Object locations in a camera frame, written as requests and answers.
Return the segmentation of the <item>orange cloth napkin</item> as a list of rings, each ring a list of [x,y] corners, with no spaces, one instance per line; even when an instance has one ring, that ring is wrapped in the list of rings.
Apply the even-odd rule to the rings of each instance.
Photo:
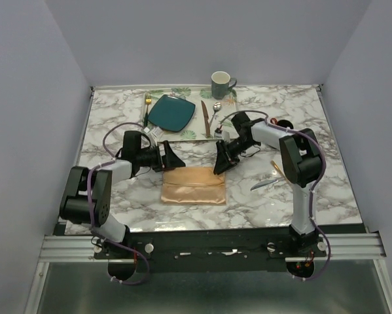
[[[161,200],[168,204],[225,205],[225,174],[212,167],[180,167],[163,174]]]

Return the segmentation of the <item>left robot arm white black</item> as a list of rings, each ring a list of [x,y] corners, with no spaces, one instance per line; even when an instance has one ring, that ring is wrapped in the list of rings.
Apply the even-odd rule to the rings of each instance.
[[[127,239],[129,227],[110,214],[113,185],[136,177],[142,167],[158,173],[186,166],[168,141],[162,142],[161,152],[158,145],[143,147],[144,137],[141,131],[125,131],[122,148],[112,160],[93,168],[72,167],[60,203],[62,219],[85,225],[110,241],[109,251],[117,258],[127,257],[132,246]]]

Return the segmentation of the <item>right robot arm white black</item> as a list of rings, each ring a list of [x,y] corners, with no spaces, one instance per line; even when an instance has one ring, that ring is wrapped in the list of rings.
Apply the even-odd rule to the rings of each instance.
[[[280,151],[283,172],[293,190],[293,216],[289,225],[289,252],[302,256],[315,245],[319,231],[315,221],[315,188],[323,178],[326,160],[314,132],[294,130],[267,121],[268,116],[251,120],[246,111],[228,115],[238,133],[230,142],[216,142],[217,158],[213,169],[220,175],[236,167],[247,149],[265,144]]]

